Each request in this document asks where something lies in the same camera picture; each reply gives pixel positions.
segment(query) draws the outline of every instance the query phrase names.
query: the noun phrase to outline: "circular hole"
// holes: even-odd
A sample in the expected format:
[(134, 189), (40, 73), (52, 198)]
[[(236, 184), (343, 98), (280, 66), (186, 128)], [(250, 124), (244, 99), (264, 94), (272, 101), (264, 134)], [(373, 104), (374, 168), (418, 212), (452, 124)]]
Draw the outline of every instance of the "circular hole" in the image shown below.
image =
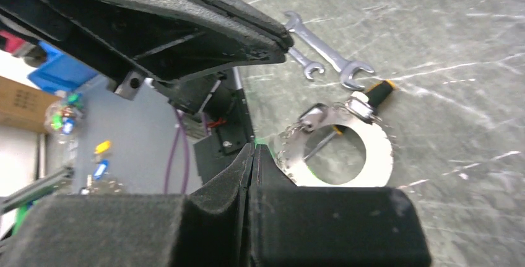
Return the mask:
[[(305, 155), (332, 133), (332, 126), (315, 131), (305, 147)], [(340, 185), (354, 179), (365, 165), (365, 145), (351, 129), (342, 136), (334, 136), (314, 156), (308, 159), (308, 168), (320, 180), (332, 185)]]
[(132, 89), (138, 89), (139, 86), (141, 86), (141, 82), (140, 82), (137, 78), (132, 78), (132, 79), (129, 81), (129, 86), (130, 86)]

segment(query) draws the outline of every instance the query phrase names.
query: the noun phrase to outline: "wrench head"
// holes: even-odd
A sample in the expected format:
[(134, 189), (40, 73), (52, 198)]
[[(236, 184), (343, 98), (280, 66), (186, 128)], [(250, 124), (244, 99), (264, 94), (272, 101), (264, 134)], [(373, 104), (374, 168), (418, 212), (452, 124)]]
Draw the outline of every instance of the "wrench head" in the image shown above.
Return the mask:
[(341, 71), (341, 73), (339, 73), (339, 81), (344, 87), (350, 90), (354, 90), (354, 91), (365, 90), (364, 86), (358, 84), (354, 80), (354, 75), (359, 70), (365, 71), (370, 74), (375, 73), (374, 68), (371, 67), (369, 64), (363, 63), (362, 61), (352, 61)]
[(289, 18), (284, 27), (290, 32), (293, 32), (297, 24), (301, 24), (303, 22), (301, 16), (294, 11), (286, 11), (284, 12), (284, 15)]
[(313, 77), (312, 77), (312, 73), (315, 72), (315, 71), (318, 71), (319, 74), (324, 74), (324, 66), (323, 64), (321, 63), (318, 63), (316, 61), (313, 61), (312, 63), (310, 63), (309, 65), (307, 65), (305, 67), (305, 77), (310, 80), (310, 81), (313, 81)]

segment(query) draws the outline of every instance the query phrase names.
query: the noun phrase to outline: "silver wrench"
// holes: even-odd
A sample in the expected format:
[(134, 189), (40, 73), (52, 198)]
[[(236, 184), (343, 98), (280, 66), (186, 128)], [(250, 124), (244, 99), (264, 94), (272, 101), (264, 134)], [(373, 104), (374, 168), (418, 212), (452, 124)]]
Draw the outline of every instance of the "silver wrench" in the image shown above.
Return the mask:
[(288, 53), (304, 68), (303, 71), (305, 73), (305, 77), (308, 80), (313, 81), (311, 74), (314, 71), (318, 71), (320, 74), (324, 73), (323, 64), (308, 59), (304, 54), (301, 53), (301, 51), (297, 50), (297, 48), (291, 47), (288, 50)]
[(326, 61), (334, 66), (334, 69), (339, 73), (339, 81), (344, 87), (351, 90), (365, 89), (364, 86), (357, 84), (354, 80), (354, 74), (359, 70), (374, 74), (375, 70), (370, 65), (361, 61), (349, 61), (343, 58), (336, 50), (308, 30), (299, 14), (294, 11), (286, 11), (284, 15), (289, 18), (289, 21), (284, 25), (285, 28), (297, 34), (301, 40), (315, 49)]

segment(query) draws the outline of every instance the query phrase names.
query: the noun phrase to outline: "gray marble surface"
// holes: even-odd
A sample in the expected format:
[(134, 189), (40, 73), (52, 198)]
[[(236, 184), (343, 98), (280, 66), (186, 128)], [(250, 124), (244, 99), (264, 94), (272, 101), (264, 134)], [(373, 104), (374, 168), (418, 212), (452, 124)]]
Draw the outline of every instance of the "gray marble surface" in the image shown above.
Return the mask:
[[(376, 76), (359, 75), (362, 84), (398, 85), (381, 109), (394, 148), (389, 185), (417, 207), (434, 266), (523, 266), (525, 0), (244, 1), (283, 23), (283, 11), (297, 11), (344, 56), (376, 68)], [(312, 103), (349, 96), (325, 65), (314, 82), (293, 61), (241, 69), (259, 139)], [(337, 183), (363, 161), (338, 138), (311, 166)]]

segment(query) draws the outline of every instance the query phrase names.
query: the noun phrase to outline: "screwdriver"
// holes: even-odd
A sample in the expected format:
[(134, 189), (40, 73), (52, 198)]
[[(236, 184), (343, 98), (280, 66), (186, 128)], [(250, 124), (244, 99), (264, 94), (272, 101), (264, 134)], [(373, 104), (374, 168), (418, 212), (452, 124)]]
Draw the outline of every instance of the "screwdriver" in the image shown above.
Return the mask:
[[(392, 83), (390, 80), (383, 80), (377, 84), (375, 84), (373, 87), (371, 87), (368, 91), (365, 92), (365, 95), (368, 97), (368, 104), (374, 109), (373, 114), (377, 115), (377, 108), (383, 101), (386, 100), (388, 95), (396, 89), (396, 86)], [(332, 131), (328, 136), (323, 138), (311, 151), (308, 153), (303, 160), (306, 162), (308, 159), (313, 157), (317, 152), (319, 152), (322, 148), (324, 148), (330, 140), (332, 140), (333, 137), (336, 135), (343, 135), (345, 131), (348, 129), (346, 126), (332, 126), (334, 131)]]

